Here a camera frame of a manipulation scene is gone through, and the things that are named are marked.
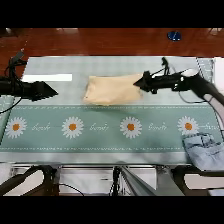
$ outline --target wooden floor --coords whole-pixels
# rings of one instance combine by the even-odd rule
[[[170,28],[20,28],[0,38],[0,74],[21,48],[30,56],[164,55],[224,56],[224,29],[179,28],[182,40],[167,38]],[[17,69],[21,75],[23,68]]]

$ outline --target daisy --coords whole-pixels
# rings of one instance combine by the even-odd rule
[[[126,117],[123,119],[120,125],[120,131],[123,131],[123,135],[126,135],[126,138],[135,138],[141,134],[142,125],[140,121],[134,117]]]
[[[65,122],[63,122],[63,135],[66,135],[66,138],[75,138],[82,134],[81,131],[83,130],[83,126],[83,121],[78,117],[69,117]]]
[[[26,120],[22,117],[15,117],[8,122],[6,126],[6,135],[8,138],[17,138],[18,136],[23,134],[23,131],[26,130]]]
[[[182,135],[196,134],[198,133],[199,129],[198,124],[194,118],[186,116],[179,119],[177,127],[179,128],[179,131],[182,131]]]

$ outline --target beige cloth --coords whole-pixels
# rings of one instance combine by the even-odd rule
[[[133,84],[142,74],[97,77],[90,76],[84,102],[96,105],[125,104],[141,98],[140,88]]]

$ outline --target light blue cloth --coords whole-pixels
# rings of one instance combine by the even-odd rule
[[[224,143],[215,142],[207,133],[187,135],[183,138],[185,150],[192,163],[200,170],[224,171]],[[224,190],[210,190],[212,196],[224,196]]]

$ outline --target orange flower center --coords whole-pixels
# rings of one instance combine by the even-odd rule
[[[192,124],[186,123],[185,128],[190,131],[192,129]]]
[[[133,131],[135,129],[135,126],[133,124],[128,124],[128,130]]]
[[[13,131],[18,131],[19,130],[19,124],[14,124],[12,126]]]
[[[76,124],[70,124],[70,125],[69,125],[69,129],[70,129],[71,131],[74,131],[74,130],[76,129]]]

